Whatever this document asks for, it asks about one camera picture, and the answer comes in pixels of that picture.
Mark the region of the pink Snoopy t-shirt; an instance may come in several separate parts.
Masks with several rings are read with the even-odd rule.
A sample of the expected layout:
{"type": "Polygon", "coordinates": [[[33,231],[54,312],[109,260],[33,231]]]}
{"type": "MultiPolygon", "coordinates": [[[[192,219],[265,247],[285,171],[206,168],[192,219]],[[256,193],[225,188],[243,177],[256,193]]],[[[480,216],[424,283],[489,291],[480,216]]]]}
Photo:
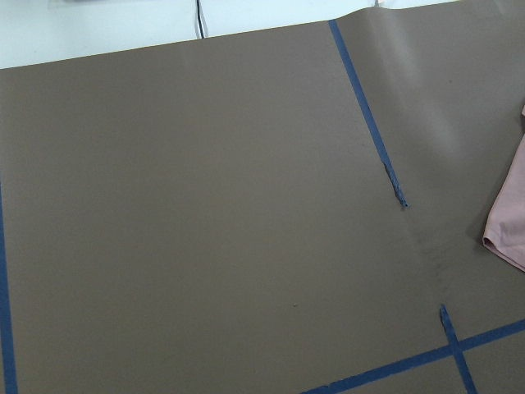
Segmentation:
{"type": "Polygon", "coordinates": [[[482,244],[524,271],[524,137],[488,214],[482,244]]]}

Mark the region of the brown paper table cover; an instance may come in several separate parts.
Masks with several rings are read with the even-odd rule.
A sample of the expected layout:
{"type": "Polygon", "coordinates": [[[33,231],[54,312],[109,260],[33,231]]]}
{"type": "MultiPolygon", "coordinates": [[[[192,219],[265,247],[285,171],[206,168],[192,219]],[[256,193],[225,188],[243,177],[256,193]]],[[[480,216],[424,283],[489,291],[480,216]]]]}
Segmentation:
{"type": "Polygon", "coordinates": [[[3,70],[2,392],[523,392],[523,104],[521,1],[3,70]]]}

